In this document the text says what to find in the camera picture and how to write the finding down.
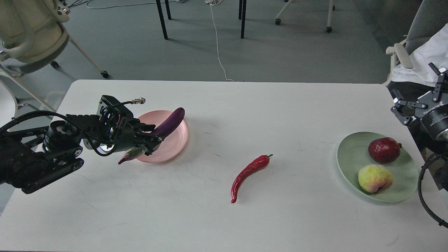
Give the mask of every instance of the caster wheel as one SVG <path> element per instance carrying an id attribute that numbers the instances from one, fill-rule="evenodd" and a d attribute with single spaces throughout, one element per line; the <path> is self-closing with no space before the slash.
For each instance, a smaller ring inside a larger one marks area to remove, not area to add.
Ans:
<path id="1" fill-rule="evenodd" d="M 107 71 L 103 71 L 103 72 L 101 72 L 101 76 L 103 78 L 108 78 L 109 77 L 109 73 Z"/>
<path id="2" fill-rule="evenodd" d="M 57 68 L 57 67 L 59 67 L 59 64 L 58 64 L 56 61 L 52 61 L 52 62 L 50 62 L 50 65 L 51 65 L 53 68 Z"/>

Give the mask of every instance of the green plate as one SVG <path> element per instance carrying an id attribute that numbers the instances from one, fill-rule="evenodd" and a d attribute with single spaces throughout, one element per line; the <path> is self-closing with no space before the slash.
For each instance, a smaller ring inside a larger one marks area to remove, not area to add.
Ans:
<path id="1" fill-rule="evenodd" d="M 358 132 L 344 138 L 337 149 L 339 170 L 349 185 L 360 194 L 382 202 L 397 202 L 411 196 L 417 189 L 418 170 L 409 153 L 400 149 L 400 156 L 389 164 L 382 164 L 394 176 L 392 186 L 381 193 L 369 193 L 358 182 L 358 171 L 370 164 L 377 164 L 369 155 L 369 144 L 384 135 L 372 132 Z"/>

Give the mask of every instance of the purple eggplant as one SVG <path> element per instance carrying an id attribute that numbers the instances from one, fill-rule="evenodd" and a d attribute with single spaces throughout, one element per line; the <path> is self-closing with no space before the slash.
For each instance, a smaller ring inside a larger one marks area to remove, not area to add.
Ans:
<path id="1" fill-rule="evenodd" d="M 185 109 L 178 108 L 171 113 L 171 115 L 162 122 L 156 129 L 154 129 L 150 135 L 167 137 L 170 135 L 182 122 L 185 116 Z"/>

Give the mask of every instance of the white cable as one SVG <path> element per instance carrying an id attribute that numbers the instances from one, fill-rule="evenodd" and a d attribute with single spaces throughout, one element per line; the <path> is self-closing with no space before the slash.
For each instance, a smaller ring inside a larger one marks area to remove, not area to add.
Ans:
<path id="1" fill-rule="evenodd" d="M 226 72 L 225 72 L 225 69 L 224 69 L 224 67 L 223 67 L 223 64 L 221 64 L 221 60 L 220 60 L 220 51 L 219 51 L 219 49 L 218 49 L 218 30 L 216 29 L 215 19 L 213 18 L 213 10 L 211 9 L 211 7 L 212 7 L 212 6 L 217 6 L 217 5 L 220 4 L 220 3 L 221 3 L 221 1 L 220 1 L 219 3 L 217 3 L 217 4 L 215 4 L 215 5 L 213 5 L 213 4 L 209 4 L 209 5 L 210 5 L 210 11 L 211 11 L 211 20 L 213 21 L 213 25 L 215 26 L 215 33 L 216 33 L 216 51 L 218 52 L 218 61 L 219 61 L 220 65 L 221 65 L 221 68 L 222 68 L 223 71 L 224 71 L 224 77 L 225 77 L 225 80 L 226 80 L 226 81 L 234 81 L 234 80 L 232 80 L 232 79 L 227 79 L 227 74 L 226 74 Z"/>
<path id="2" fill-rule="evenodd" d="M 219 1 L 219 3 L 216 3 L 216 0 L 205 0 L 206 4 L 209 4 L 210 6 L 217 6 L 221 3 L 222 0 Z"/>
<path id="3" fill-rule="evenodd" d="M 108 7 L 102 7 L 102 8 L 95 8 L 95 7 L 90 7 L 89 3 L 91 3 L 92 0 L 87 1 L 86 7 L 89 9 L 110 9 L 110 8 L 115 8 L 115 7 L 127 7 L 127 6 L 137 6 L 137 5 L 146 5 L 146 4 L 155 4 L 155 3 L 144 3 L 144 4 L 125 4 L 125 5 L 114 5 L 114 6 L 108 6 Z M 183 3 L 184 1 L 169 1 L 169 3 L 172 2 L 178 2 L 178 3 Z"/>

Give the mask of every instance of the metal connector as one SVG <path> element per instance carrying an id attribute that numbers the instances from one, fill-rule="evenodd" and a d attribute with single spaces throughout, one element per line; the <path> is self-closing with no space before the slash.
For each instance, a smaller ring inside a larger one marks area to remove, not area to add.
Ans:
<path id="1" fill-rule="evenodd" d="M 57 13 L 59 14 L 59 15 L 62 15 L 62 12 L 64 12 L 65 14 L 69 14 L 70 13 L 70 9 L 69 8 L 67 8 L 67 7 L 62 7 L 62 8 L 60 8 L 58 11 L 57 11 Z"/>
<path id="2" fill-rule="evenodd" d="M 131 100 L 131 103 L 132 103 L 132 104 L 143 104 L 143 103 L 145 103 L 145 102 L 146 102 L 146 99 L 143 98 L 143 97 L 140 97 L 140 98 L 138 98 L 138 99 L 133 99 L 133 100 Z"/>

